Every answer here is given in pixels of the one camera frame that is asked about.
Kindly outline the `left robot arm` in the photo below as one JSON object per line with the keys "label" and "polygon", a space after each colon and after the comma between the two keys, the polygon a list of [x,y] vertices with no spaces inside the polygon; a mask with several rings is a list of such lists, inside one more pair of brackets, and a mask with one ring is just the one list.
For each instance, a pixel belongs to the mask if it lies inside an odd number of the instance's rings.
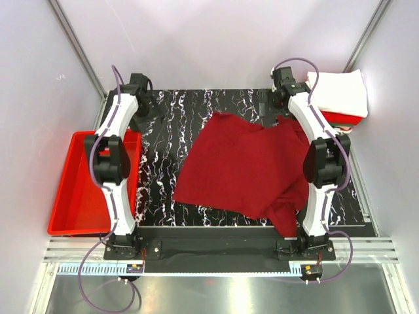
{"label": "left robot arm", "polygon": [[153,96],[153,84],[142,73],[133,73],[124,83],[118,69],[111,66],[116,88],[104,121],[93,135],[84,139],[88,171],[101,190],[111,221],[111,231],[100,243],[106,259],[135,259],[145,256],[128,197],[130,159],[123,140],[134,119],[138,124],[163,121],[164,114]]}

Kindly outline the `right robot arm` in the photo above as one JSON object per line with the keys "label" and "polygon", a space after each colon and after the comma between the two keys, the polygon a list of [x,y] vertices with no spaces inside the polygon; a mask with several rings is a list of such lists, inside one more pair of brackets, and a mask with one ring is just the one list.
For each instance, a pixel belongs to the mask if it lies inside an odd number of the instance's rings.
{"label": "right robot arm", "polygon": [[286,256],[318,259],[333,251],[329,241],[329,213],[336,191],[344,188],[350,178],[348,154],[351,142],[339,135],[320,109],[311,104],[312,89],[297,82],[290,66],[271,70],[272,91],[263,91],[263,99],[275,107],[285,107],[302,127],[309,148],[303,161],[303,174],[308,182],[306,214],[289,249],[280,249]]}

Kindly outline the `dark red t-shirt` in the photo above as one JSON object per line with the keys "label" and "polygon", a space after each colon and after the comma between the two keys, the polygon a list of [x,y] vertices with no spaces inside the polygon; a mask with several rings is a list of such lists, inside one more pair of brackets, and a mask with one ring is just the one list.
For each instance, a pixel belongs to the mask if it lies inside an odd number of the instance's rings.
{"label": "dark red t-shirt", "polygon": [[183,164],[173,198],[267,218],[283,237],[297,236],[297,212],[308,201],[303,161],[308,140],[301,125],[278,117],[264,127],[234,114],[215,113]]}

